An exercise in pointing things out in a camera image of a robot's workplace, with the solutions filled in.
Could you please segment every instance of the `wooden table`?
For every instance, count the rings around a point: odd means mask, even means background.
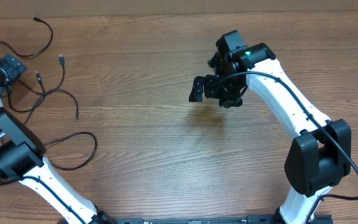
[[[189,103],[197,75],[215,41],[237,29],[249,45],[265,42],[288,76],[322,112],[352,128],[352,158],[358,164],[358,11],[120,16],[45,19],[54,31],[50,48],[22,60],[21,80],[39,90],[35,71],[51,89],[61,79],[58,54],[66,61],[61,93],[48,96],[28,127],[43,141],[77,131],[98,138],[98,153],[86,167],[59,171],[67,182],[112,217],[244,217],[273,213],[290,184],[283,170],[290,142],[281,124],[253,92],[240,108],[217,100]],[[0,20],[0,40],[23,53],[40,49],[49,30],[30,19]],[[8,53],[0,47],[0,56]],[[13,105],[29,108],[36,96],[14,85]],[[14,113],[21,121],[26,114]],[[90,154],[83,136],[48,148],[62,166]],[[354,171],[334,193],[358,194]],[[327,199],[318,213],[338,223],[358,223],[358,201]],[[20,184],[0,187],[0,223],[56,223],[60,215]]]

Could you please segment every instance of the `robotic hand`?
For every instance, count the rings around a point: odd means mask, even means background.
[[[80,196],[53,169],[44,156],[40,140],[6,111],[0,99],[0,137],[11,140],[0,147],[0,185],[19,181],[36,191],[62,216],[60,223],[149,224],[149,223],[332,223],[331,216],[314,216],[320,200],[348,175],[351,161],[351,130],[343,120],[332,122],[315,108],[285,75],[275,54],[265,45],[248,47],[235,30],[217,42],[218,51],[208,62],[214,75],[196,77],[189,101],[201,102],[202,94],[219,99],[225,108],[241,106],[246,89],[256,92],[283,124],[292,145],[285,162],[291,189],[274,215],[195,220],[143,220],[108,217],[92,202]],[[11,55],[0,59],[0,87],[13,82],[25,66]],[[318,142],[324,144],[319,148]],[[358,197],[329,195],[348,200]]]

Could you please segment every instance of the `wood grain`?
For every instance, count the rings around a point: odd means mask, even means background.
[[[23,60],[21,79],[38,89],[61,79],[63,94],[48,96],[28,127],[46,142],[91,131],[99,152],[88,166],[59,173],[113,217],[243,217],[273,213],[287,196],[283,165],[290,142],[263,101],[252,92],[244,106],[225,110],[216,100],[189,103],[197,75],[215,41],[237,29],[245,42],[265,42],[288,76],[321,111],[352,128],[358,164],[358,11],[121,16],[46,19],[54,39],[40,57]],[[48,41],[48,29],[30,19],[0,20],[0,40],[23,53]],[[0,56],[7,49],[0,47]],[[36,96],[14,86],[13,104]],[[26,114],[14,113],[21,121]],[[84,161],[93,142],[80,136],[48,148],[62,166]],[[352,171],[333,192],[358,194]],[[327,200],[318,213],[338,223],[358,222],[358,202]],[[0,187],[0,223],[55,223],[60,218],[38,195],[19,185]]]

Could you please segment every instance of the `beige wall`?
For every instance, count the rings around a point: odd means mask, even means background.
[[[0,0],[0,18],[358,10],[358,0]]]

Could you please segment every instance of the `cable plug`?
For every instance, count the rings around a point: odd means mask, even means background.
[[[38,71],[35,71],[35,75],[37,76],[38,83],[39,83],[40,85],[42,85],[42,79],[41,79],[41,76],[40,76],[40,74],[38,73]]]
[[[65,66],[65,58],[63,57],[62,54],[59,54],[59,61],[60,61],[60,65],[62,65],[64,67]]]

